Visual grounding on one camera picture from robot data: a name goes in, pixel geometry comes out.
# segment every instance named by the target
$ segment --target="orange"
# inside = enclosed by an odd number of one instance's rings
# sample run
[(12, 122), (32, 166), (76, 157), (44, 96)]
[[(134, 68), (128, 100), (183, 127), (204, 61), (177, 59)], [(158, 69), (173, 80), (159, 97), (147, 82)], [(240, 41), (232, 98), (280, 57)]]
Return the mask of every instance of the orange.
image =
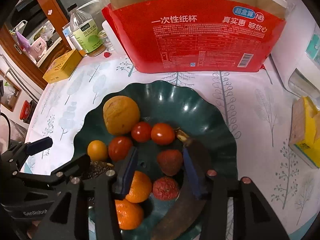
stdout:
[(112, 135), (124, 135), (131, 132), (140, 120), (140, 110), (129, 97), (110, 98), (103, 106), (103, 119), (108, 132)]
[(135, 171), (129, 194), (125, 196), (125, 199), (131, 203), (140, 203), (149, 197), (151, 191), (152, 182), (150, 178), (141, 171)]
[(103, 162), (108, 158), (108, 147), (102, 141), (92, 141), (88, 145), (87, 153), (93, 162)]
[(115, 200), (120, 229), (132, 230), (143, 221), (143, 209), (139, 204), (124, 200)]

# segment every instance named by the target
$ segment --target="white tablecloth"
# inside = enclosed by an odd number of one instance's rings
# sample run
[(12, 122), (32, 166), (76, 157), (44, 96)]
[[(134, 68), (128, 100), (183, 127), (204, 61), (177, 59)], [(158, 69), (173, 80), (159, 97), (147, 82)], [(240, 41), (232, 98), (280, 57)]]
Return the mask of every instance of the white tablecloth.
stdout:
[(300, 240), (320, 208), (320, 171), (312, 170), (288, 148), (295, 96), (283, 88), (269, 58), (265, 67), (267, 71), (257, 73), (143, 74), (128, 58), (116, 53), (110, 58), (86, 57), (68, 80), (48, 85), (42, 94), (26, 141), (50, 136), (53, 146), (29, 157), (25, 170), (50, 174), (69, 161), (74, 151), (73, 138), (85, 115), (105, 95), (130, 83), (165, 80), (196, 90), (220, 109), (236, 138), (239, 178), (252, 178), (291, 239)]

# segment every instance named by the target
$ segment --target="barcode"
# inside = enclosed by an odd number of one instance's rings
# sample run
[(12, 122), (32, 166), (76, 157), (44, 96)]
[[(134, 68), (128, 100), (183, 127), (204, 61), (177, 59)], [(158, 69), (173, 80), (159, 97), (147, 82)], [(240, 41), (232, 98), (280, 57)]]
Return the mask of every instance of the barcode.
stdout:
[(238, 67), (246, 67), (249, 64), (252, 57), (253, 57), (253, 54), (244, 53)]

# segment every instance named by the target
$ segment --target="yellow box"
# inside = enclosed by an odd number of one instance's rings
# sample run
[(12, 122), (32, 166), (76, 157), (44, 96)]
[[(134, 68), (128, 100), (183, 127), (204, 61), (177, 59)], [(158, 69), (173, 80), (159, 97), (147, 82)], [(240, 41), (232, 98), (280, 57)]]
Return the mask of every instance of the yellow box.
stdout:
[(310, 167), (320, 168), (320, 112), (309, 97), (293, 104), (289, 146)]
[(81, 59), (82, 57), (76, 49), (63, 54), (51, 63), (43, 79), (52, 84), (69, 78)]

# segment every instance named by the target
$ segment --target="small yellow orange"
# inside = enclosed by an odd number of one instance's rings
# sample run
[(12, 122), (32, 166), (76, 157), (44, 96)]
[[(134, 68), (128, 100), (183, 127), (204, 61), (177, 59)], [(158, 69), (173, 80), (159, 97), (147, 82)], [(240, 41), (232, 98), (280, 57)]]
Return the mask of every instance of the small yellow orange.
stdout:
[(141, 171), (135, 171), (132, 179), (130, 191), (125, 199), (131, 203), (141, 203), (145, 201), (152, 191), (151, 179)]
[(108, 147), (102, 141), (92, 141), (88, 145), (87, 153), (93, 162), (103, 162), (108, 158)]

